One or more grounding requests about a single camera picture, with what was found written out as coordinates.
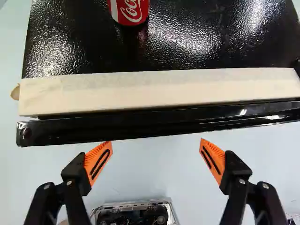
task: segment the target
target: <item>can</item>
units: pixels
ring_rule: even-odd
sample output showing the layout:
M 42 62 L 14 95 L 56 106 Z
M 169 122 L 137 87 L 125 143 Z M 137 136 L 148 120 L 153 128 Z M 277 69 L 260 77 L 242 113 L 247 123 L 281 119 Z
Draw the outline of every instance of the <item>can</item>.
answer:
M 136 26 L 146 21 L 150 0 L 107 0 L 112 18 L 121 25 Z

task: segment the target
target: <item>black metal edge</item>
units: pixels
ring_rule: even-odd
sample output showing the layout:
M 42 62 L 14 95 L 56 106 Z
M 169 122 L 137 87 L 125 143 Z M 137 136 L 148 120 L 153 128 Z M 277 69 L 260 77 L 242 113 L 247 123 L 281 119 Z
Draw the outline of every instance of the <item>black metal edge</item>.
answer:
M 73 116 L 18 122 L 17 145 L 27 147 L 100 142 L 297 121 L 300 120 L 300 99 L 127 110 Z

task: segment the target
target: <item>screw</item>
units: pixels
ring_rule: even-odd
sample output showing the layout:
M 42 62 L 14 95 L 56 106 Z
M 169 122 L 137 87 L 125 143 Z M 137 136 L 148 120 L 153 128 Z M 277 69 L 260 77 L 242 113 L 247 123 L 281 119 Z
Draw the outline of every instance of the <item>screw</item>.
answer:
M 50 187 L 50 184 L 46 184 L 46 185 L 44 186 L 44 190 L 48 189 L 49 187 Z
M 241 184 L 245 184 L 246 182 L 243 179 L 240 179 Z
M 262 186 L 265 188 L 265 189 L 269 189 L 269 185 L 263 183 Z
M 22 136 L 23 139 L 27 139 L 30 138 L 32 135 L 32 130 L 28 127 L 25 127 L 24 129 L 22 129 Z

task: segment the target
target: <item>white floor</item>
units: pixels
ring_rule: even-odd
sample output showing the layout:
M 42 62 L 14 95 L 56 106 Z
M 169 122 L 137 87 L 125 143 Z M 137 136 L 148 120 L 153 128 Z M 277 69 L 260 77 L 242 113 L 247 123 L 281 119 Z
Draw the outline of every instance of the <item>white floor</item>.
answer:
M 300 14 L 300 2 L 295 2 Z M 0 11 L 1 224 L 22 224 L 36 188 L 61 182 L 62 168 L 98 143 L 18 148 L 17 103 L 10 91 L 20 81 L 30 0 L 8 0 Z M 202 157 L 200 137 L 233 150 L 253 170 L 250 181 L 273 184 L 285 211 L 300 214 L 300 122 L 202 134 L 114 141 L 114 154 L 84 201 L 88 211 L 102 202 L 168 196 L 182 225 L 218 224 L 225 203 Z M 65 218 L 62 211 L 60 218 Z M 243 224 L 254 224 L 246 210 Z

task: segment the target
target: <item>orange clamp jaw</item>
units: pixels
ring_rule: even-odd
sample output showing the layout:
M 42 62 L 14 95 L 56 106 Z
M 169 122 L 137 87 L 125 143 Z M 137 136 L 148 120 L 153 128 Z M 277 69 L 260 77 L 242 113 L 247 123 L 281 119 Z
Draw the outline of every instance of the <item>orange clamp jaw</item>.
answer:
M 113 154 L 112 142 L 104 142 L 85 154 L 84 168 L 92 187 L 103 167 Z
M 203 138 L 200 141 L 199 152 L 220 186 L 225 170 L 225 152 Z

